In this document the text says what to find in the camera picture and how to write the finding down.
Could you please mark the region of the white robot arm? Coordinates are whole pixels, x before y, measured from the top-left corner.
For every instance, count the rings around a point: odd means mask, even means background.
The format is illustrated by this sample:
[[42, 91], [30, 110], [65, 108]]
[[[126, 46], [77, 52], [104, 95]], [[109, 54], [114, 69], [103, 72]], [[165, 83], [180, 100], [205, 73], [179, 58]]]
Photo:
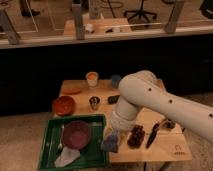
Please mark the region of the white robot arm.
[[114, 130], [129, 132], [142, 107], [163, 114], [213, 143], [213, 107], [175, 96], [157, 86], [156, 76], [147, 70], [121, 79], [120, 97], [110, 115]]

